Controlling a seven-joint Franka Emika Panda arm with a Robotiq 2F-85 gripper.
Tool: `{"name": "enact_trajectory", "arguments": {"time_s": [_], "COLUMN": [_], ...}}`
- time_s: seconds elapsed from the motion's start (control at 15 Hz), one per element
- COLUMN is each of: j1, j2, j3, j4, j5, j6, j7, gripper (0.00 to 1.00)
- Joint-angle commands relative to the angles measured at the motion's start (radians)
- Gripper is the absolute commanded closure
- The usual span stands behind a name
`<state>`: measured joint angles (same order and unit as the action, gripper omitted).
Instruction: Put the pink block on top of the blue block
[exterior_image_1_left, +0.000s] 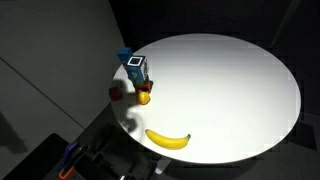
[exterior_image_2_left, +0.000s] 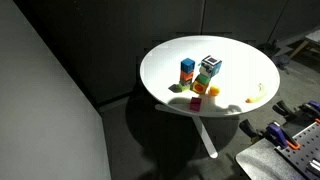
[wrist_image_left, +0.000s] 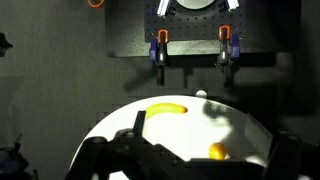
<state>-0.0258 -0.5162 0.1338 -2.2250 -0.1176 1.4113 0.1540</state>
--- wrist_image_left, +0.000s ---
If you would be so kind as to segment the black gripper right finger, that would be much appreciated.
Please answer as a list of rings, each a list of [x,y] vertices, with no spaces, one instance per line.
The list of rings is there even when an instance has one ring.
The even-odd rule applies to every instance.
[[[282,134],[261,180],[320,180],[320,146],[305,143],[295,134]]]

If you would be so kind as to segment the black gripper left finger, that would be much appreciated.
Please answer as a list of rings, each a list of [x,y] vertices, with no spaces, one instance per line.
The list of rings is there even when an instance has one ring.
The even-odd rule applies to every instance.
[[[139,111],[133,127],[117,131],[110,141],[102,136],[86,139],[65,180],[110,180],[116,172],[129,180],[184,180],[183,161],[142,137],[146,115]]]

